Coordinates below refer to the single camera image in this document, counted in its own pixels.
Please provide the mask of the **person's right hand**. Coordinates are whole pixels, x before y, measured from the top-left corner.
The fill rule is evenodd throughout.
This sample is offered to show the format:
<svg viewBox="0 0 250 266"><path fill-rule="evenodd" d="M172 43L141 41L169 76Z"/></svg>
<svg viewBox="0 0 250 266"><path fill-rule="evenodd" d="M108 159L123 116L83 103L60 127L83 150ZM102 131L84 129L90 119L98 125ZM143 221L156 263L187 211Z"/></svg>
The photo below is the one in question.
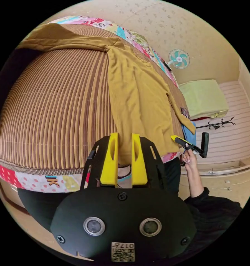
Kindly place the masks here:
<svg viewBox="0 0 250 266"><path fill-rule="evenodd" d="M182 161L185 163L186 170L197 168L197 157L188 143L185 144L185 151L182 155Z"/></svg>

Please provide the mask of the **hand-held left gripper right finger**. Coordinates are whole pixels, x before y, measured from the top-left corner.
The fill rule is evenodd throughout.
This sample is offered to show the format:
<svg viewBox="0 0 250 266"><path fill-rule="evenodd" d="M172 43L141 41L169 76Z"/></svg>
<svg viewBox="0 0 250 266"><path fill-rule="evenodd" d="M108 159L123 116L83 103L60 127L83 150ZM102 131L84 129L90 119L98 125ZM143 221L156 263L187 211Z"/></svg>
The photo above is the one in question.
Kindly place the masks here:
<svg viewBox="0 0 250 266"><path fill-rule="evenodd" d="M147 184L147 173L139 134L132 134L131 175L132 185Z"/></svg>

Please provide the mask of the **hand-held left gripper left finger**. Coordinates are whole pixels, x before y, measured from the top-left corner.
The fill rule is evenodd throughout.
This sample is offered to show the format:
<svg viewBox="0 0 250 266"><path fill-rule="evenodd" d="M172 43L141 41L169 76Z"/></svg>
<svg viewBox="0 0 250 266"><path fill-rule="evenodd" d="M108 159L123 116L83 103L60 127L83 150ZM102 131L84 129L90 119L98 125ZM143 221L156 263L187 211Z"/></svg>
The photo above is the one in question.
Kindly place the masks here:
<svg viewBox="0 0 250 266"><path fill-rule="evenodd" d="M118 146L118 133L111 133L100 177L101 185L117 185Z"/></svg>

